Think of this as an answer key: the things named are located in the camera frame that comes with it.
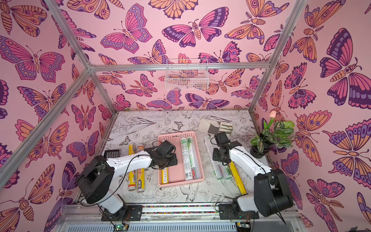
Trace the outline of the clear green wrap roll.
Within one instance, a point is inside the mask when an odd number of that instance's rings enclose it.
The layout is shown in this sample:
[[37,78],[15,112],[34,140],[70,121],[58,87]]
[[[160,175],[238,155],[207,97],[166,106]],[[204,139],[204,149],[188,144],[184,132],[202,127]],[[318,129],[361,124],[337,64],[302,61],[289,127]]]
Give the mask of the clear green wrap roll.
[[211,136],[209,134],[205,135],[203,137],[204,143],[206,145],[207,152],[209,154],[212,168],[213,168],[213,176],[217,180],[228,180],[233,178],[232,172],[228,166],[224,166],[221,162],[213,160],[213,151],[215,148],[217,148],[216,145],[213,145],[211,143]]

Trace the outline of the pink plastic basket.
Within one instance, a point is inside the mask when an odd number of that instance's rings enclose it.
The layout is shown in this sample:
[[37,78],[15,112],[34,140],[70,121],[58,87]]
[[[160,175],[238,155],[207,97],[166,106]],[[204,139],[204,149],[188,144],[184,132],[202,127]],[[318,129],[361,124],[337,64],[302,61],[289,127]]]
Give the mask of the pink plastic basket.
[[[185,137],[193,137],[194,139],[194,145],[195,145],[195,152],[197,154],[198,164],[200,167],[201,177],[194,180],[186,180],[185,178],[185,169],[184,169],[184,162],[181,152],[181,138]],[[204,171],[202,167],[201,162],[201,155],[198,148],[198,142],[196,138],[196,133],[194,131],[185,131],[185,132],[176,132],[176,133],[170,133],[170,134],[162,134],[158,136],[158,140],[161,142],[164,142],[165,140],[168,140],[176,147],[176,157],[178,160],[178,164],[176,166],[168,167],[168,182],[167,184],[162,183],[162,172],[158,172],[158,184],[160,187],[173,187],[173,186],[179,186],[179,185],[186,185],[186,184],[193,184],[197,182],[202,182],[205,179]]]

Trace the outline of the white green wrap roll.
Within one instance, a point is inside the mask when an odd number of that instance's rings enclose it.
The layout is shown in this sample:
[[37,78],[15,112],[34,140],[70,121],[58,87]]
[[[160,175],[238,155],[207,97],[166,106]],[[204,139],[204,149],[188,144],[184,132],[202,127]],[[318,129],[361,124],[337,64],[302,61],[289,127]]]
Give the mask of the white green wrap roll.
[[183,157],[185,180],[186,181],[193,180],[192,167],[190,163],[190,156],[189,156],[189,150],[187,147],[186,138],[182,137],[180,140],[180,143],[181,143],[181,151],[182,151],[182,157]]

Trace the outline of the clear silver wrap roll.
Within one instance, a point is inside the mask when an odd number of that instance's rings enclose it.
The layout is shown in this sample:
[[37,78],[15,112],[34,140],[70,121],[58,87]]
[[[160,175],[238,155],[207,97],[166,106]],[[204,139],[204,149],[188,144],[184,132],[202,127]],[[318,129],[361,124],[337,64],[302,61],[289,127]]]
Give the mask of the clear silver wrap roll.
[[190,136],[186,139],[186,141],[187,141],[187,147],[188,147],[188,152],[190,156],[190,164],[191,164],[191,171],[192,171],[193,179],[200,179],[201,171],[200,171],[200,167],[198,164],[198,158],[197,158],[197,152],[196,152],[194,139],[192,136]]

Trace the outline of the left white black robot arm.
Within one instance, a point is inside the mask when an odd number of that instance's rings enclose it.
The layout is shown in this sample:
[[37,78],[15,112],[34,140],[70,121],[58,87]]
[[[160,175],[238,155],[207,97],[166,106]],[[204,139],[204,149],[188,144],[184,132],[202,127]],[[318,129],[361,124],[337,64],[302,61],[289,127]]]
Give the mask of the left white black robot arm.
[[111,214],[118,213],[126,205],[111,187],[117,177],[138,169],[164,169],[177,165],[176,147],[169,141],[157,147],[146,148],[134,155],[106,159],[96,156],[77,178],[77,185],[85,198],[83,206],[101,206]]

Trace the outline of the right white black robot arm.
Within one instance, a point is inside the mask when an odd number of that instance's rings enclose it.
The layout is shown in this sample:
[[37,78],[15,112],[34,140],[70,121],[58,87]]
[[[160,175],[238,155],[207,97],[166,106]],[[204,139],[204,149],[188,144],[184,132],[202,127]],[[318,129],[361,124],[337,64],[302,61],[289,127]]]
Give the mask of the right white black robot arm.
[[223,164],[238,164],[254,183],[253,194],[245,194],[232,200],[234,214],[254,211],[268,217],[280,214],[294,205],[287,178],[280,169],[272,169],[252,156],[238,141],[230,141],[225,132],[214,136],[217,148],[213,160]]

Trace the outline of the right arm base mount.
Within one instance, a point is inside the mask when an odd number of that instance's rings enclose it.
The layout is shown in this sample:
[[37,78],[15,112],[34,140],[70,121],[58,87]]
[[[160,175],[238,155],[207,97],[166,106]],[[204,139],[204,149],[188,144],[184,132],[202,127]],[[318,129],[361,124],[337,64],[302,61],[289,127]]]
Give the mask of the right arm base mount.
[[220,219],[228,220],[250,220],[259,219],[260,216],[256,211],[242,211],[235,204],[217,204],[217,211],[219,212]]

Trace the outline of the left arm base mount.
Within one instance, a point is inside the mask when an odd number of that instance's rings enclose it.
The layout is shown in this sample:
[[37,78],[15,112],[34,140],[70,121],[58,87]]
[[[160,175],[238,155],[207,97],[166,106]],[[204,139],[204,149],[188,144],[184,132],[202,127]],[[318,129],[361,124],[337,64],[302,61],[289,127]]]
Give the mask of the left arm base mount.
[[110,213],[107,209],[104,209],[101,221],[140,221],[142,212],[142,205],[124,205],[114,214]]

